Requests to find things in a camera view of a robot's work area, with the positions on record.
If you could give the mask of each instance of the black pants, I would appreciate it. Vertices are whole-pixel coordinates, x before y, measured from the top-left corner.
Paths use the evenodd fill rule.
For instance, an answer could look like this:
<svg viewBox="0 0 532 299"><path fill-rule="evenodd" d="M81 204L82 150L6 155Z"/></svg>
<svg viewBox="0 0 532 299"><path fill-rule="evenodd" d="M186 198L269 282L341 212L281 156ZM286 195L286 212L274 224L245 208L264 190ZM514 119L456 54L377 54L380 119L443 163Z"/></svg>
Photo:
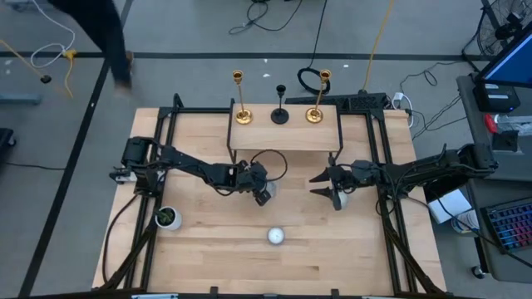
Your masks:
<svg viewBox="0 0 532 299"><path fill-rule="evenodd" d="M100 48L111 64L115 82L131 87L120 16L112 0L48 0L69 14Z"/></svg>

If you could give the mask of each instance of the desk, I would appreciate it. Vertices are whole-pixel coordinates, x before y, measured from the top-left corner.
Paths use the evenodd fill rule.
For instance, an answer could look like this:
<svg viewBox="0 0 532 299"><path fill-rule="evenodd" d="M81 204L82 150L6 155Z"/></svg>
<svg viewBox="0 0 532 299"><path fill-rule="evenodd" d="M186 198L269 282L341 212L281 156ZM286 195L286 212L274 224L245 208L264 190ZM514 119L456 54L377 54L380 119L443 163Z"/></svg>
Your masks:
<svg viewBox="0 0 532 299"><path fill-rule="evenodd" d="M158 109L139 109L131 136L153 136L157 113ZM385 115L394 162L414 160L406 114L397 110ZM339 163L371 159L365 117L343 115L341 121L344 149ZM227 114L179 114L172 145L209 163L230 163L225 146L227 126ZM377 125L375 128L381 148ZM241 150L238 160L249 160L255 153ZM262 208L249 194L221 197L198 178L169 172L163 205L183 214L183 226L174 232L159 230L149 292L207 293L217 286L220 293L233 294L330 295L331 289L337 288L342 295L392 295L382 221L375 212L376 188L358 189L350 195L348 206L335 212L330 200L308 192L327 185L308 180L323 172L328 154L284 153L288 172L276 182L276 197ZM382 151L379 155L384 160ZM283 171L283 161L275 154L261 155L259 161L268 176ZM117 187L110 219L131 198L133 188L134 184ZM415 189L411 196L424 200L422 189ZM111 233L108 275L130 251L139 203L137 200L121 215ZM411 201L404 200L402 206L412 255L445 290L429 213ZM268 244L266 234L272 226L285 231L281 246ZM141 253L133 286L139 285L143 260ZM407 290L398 254L397 260L403 274L402 290ZM102 283L100 259L93 285Z"/></svg>
<svg viewBox="0 0 532 299"><path fill-rule="evenodd" d="M481 217L480 210L495 204L507 203L513 199L531 196L532 183L472 179L467 185L467 192L476 214L479 216L480 232L483 236L493 240L486 227L484 217ZM484 252L487 272L491 273L493 278L506 282L532 283L532 269L520 264L511 257L500 254L499 249L491 244L482 240L480 240L480 243L481 251ZM532 250L530 249L516 252L515 255L525 261L532 261Z"/></svg>
<svg viewBox="0 0 532 299"><path fill-rule="evenodd" d="M480 112L476 104L473 88L475 84L470 76L459 76L456 78L458 91L462 97L465 115L473 135L475 143L491 145L491 133L484 124L484 112ZM509 115L532 115L532 89L516 88L521 106ZM499 168L488 179L505 179L514 181L532 181L532 137L519 137L519 146L524 154L511 152L494 152L494 158L499 162Z"/></svg>

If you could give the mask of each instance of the blue screen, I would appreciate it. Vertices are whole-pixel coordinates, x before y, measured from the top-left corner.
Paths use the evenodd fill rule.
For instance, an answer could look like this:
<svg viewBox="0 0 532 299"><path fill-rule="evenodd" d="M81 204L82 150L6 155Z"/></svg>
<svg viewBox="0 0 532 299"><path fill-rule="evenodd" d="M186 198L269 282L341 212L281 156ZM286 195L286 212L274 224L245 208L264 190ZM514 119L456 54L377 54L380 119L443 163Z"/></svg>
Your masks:
<svg viewBox="0 0 532 299"><path fill-rule="evenodd" d="M528 35L510 54L486 75L486 80L532 84L532 35Z"/></svg>

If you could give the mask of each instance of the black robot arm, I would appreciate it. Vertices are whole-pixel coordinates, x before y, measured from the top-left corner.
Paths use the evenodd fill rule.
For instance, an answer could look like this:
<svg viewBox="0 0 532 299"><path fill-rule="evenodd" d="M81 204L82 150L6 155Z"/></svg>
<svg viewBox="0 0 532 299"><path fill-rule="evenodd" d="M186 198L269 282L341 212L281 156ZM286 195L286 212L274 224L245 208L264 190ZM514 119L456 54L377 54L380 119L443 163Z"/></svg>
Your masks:
<svg viewBox="0 0 532 299"><path fill-rule="evenodd" d="M312 193L327 196L336 210L347 203L346 194L356 188L380 184L394 199L405 198L416 186L429 184L442 196L465 184L471 178L484 178L495 172L497 163L487 145L465 145L446 150L428 158L406 164L380 164L356 160L352 164L327 167L310 182L330 181L332 187L313 189Z"/></svg>
<svg viewBox="0 0 532 299"><path fill-rule="evenodd" d="M158 159L146 163L151 150L157 151ZM133 137L127 140L121 163L125 167L116 169L110 177L117 183L136 180L135 193L139 195L157 195L163 173L178 169L201 178L222 195L251 192L260 206L272 197L271 184L266 180L268 172L259 162L248 164L242 160L237 164L209 164L173 146L161 145L152 138Z"/></svg>

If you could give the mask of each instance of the gray floor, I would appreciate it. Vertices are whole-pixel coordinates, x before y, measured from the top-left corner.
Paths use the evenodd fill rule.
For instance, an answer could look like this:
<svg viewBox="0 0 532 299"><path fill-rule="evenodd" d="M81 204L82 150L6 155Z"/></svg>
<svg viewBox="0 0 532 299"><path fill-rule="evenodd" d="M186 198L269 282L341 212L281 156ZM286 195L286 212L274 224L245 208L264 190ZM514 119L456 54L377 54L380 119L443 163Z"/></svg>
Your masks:
<svg viewBox="0 0 532 299"><path fill-rule="evenodd" d="M116 1L119 10L124 2ZM304 1L281 32L252 28L229 36L231 27L244 22L248 0L135 0L124 29L126 44L133 51L149 52L310 52L322 3ZM296 4L273 0L264 25L283 23ZM318 52L369 53L387 4L387 0L329 1ZM475 31L479 8L480 1L473 0L397 1L377 52L457 55ZM78 51L97 51L68 16L50 13L78 33ZM49 42L68 42L69 38L67 32L32 9L19 13L0 6L0 24L0 38L19 51L34 51ZM367 89L393 96L407 74L420 72L434 62L375 61ZM18 145L9 157L11 161L66 165L101 64L98 58L76 60L71 76L75 99L70 100L40 84L19 60L0 59L0 90L45 96L39 106L0 106L0 127L13 128L17 133ZM296 78L297 70L307 64L308 60L290 59L137 59L136 98L131 101L113 96L108 76L32 294L90 288L116 188L107 173L118 165L137 107L169 105L175 92L187 106L227 106L229 98L237 96L230 75L237 68L244 71L244 96L249 102L276 101L277 84L287 87L286 96L307 96ZM348 94L361 88L367 61L318 60L313 66L331 70L331 94ZM59 61L47 73L61 85L67 67L65 61ZM417 77L404 85L405 92L415 110L432 117L457 96L455 78L469 72L465 63L438 66L433 71L438 86L429 86ZM456 105L438 124L463 115L461 104ZM412 134L420 128L416 120ZM418 157L424 157L441 150L444 143L453 148L470 141L467 124L462 121L426 132L414 145ZM62 172L11 166L0 171L0 297L13 297L22 284ZM457 236L447 226L434 229L449 291L489 298L517 297L532 291L532 286L497 282L491 277L474 279L469 273L469 267L478 263L473 240Z"/></svg>

